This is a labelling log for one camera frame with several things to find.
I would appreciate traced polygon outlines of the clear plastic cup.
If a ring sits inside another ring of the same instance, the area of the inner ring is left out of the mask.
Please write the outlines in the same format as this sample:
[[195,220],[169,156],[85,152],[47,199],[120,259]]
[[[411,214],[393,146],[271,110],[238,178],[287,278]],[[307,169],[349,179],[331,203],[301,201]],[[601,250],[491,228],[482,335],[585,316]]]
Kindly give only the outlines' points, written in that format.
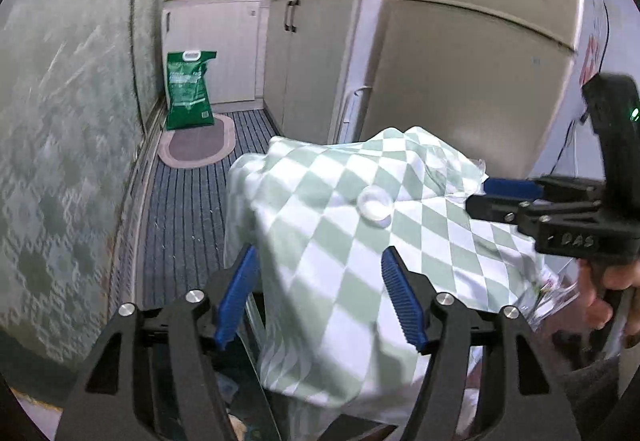
[[356,199],[360,216],[378,227],[388,227],[392,222],[394,202],[388,193],[375,186],[363,189]]

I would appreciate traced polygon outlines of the green white checkered cloth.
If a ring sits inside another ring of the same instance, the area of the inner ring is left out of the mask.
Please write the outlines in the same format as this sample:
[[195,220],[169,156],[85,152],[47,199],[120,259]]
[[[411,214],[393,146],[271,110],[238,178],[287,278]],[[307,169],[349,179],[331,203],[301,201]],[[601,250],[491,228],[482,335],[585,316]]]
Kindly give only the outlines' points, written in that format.
[[[402,334],[381,273],[394,246],[412,272],[478,310],[518,303],[542,269],[509,224],[471,219],[465,198],[485,174],[420,127],[317,146],[276,137],[228,173],[224,260],[257,248],[266,309],[262,385],[280,395],[288,437],[318,438],[352,414],[398,424],[427,360]],[[363,219],[366,187],[394,202],[392,222]]]

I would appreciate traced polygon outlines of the clear plastic bag of trash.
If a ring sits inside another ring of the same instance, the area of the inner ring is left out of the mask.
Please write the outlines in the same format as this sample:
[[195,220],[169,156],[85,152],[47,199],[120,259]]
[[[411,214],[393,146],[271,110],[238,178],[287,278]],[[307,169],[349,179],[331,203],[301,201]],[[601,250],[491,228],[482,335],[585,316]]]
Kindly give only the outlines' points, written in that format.
[[542,268],[535,283],[518,299],[518,310],[528,325],[537,331],[544,320],[562,311],[578,296],[577,265],[574,261],[567,261],[559,273],[548,267]]

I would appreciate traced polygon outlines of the white kitchen cabinets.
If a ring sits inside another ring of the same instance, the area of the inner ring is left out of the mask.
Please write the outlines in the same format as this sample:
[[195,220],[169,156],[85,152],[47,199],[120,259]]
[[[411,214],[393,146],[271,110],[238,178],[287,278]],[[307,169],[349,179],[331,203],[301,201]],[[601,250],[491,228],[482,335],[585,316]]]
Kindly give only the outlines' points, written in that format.
[[390,0],[163,0],[163,53],[216,52],[218,113],[264,110],[281,135],[360,138]]

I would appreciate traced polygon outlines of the dark blue striped floor mat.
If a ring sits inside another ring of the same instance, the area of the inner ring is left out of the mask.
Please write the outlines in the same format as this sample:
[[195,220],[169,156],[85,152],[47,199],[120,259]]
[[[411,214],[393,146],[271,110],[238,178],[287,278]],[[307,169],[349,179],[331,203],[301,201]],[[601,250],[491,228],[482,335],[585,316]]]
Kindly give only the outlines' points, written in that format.
[[157,158],[145,207],[137,286],[146,309],[204,286],[224,261],[228,171],[246,153],[264,153],[277,135],[263,110],[232,112],[235,148],[215,165],[175,169]]

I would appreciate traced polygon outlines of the oval grey pink mat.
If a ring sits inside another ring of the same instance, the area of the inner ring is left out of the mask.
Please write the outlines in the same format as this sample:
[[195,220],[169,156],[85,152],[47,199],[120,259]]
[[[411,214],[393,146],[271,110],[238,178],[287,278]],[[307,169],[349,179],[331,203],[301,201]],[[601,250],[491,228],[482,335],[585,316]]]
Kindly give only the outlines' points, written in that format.
[[158,156],[170,168],[202,168],[228,157],[235,149],[235,142],[233,120],[220,114],[210,126],[163,131]]

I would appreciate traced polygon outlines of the beige refrigerator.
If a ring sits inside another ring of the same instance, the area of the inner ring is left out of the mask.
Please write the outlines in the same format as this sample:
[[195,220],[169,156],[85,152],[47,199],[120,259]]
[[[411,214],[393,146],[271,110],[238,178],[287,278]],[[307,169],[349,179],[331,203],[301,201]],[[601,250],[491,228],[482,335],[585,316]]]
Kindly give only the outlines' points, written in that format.
[[532,171],[577,57],[584,0],[392,0],[362,133],[419,126],[497,177]]

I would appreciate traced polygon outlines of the green rice bag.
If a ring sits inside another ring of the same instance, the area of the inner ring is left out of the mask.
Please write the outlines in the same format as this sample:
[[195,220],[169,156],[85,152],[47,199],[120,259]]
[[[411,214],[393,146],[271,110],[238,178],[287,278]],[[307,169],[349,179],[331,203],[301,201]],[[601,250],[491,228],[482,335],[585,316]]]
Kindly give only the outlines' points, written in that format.
[[186,50],[167,53],[167,130],[213,126],[205,75],[216,51]]

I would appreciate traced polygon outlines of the patterned frosted sliding door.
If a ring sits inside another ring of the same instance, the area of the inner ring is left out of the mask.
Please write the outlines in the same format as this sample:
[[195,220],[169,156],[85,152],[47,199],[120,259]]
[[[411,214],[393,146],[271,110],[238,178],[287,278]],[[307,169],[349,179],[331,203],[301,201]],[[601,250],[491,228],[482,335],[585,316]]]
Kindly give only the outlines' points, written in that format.
[[1,326],[65,366],[101,331],[122,203],[163,91],[162,0],[2,0]]

